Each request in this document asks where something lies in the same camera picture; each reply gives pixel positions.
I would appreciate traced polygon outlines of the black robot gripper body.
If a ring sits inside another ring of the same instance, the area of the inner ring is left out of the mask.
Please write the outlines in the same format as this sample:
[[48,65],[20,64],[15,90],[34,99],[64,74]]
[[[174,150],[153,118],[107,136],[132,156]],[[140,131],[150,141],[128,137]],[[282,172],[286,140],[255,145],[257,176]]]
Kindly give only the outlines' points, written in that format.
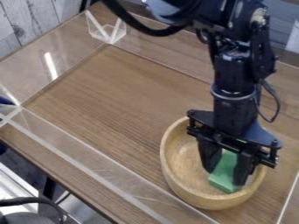
[[187,117],[190,124],[187,133],[198,138],[214,140],[219,147],[255,157],[258,165],[277,167],[278,151],[283,143],[262,127],[258,117],[270,123],[277,119],[267,119],[259,108],[261,88],[254,87],[247,92],[231,93],[211,88],[214,110],[190,109]]

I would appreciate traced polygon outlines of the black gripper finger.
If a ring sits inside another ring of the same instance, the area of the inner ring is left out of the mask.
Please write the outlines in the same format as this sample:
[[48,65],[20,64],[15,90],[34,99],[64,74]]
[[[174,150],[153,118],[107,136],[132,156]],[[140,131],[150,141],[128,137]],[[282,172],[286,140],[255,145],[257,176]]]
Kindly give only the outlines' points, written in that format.
[[243,186],[247,183],[249,176],[254,173],[258,161],[251,154],[238,154],[238,163],[234,169],[234,185]]
[[203,136],[199,136],[197,140],[202,166],[209,173],[213,173],[222,159],[222,148],[214,140],[210,140]]

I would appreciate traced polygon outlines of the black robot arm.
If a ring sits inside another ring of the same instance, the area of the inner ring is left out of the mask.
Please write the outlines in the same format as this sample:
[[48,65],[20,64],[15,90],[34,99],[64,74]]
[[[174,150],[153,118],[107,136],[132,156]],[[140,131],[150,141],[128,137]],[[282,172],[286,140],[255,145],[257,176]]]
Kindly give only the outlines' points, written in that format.
[[142,33],[165,37],[186,27],[209,45],[215,80],[214,110],[187,111],[187,133],[197,138],[202,166],[213,172],[225,150],[238,154],[233,183],[243,186],[258,165],[277,166],[282,142],[259,125],[262,92],[277,91],[267,77],[277,72],[270,41],[270,14],[263,0],[144,0],[154,17],[167,25],[153,29],[118,0],[103,0],[115,15]]

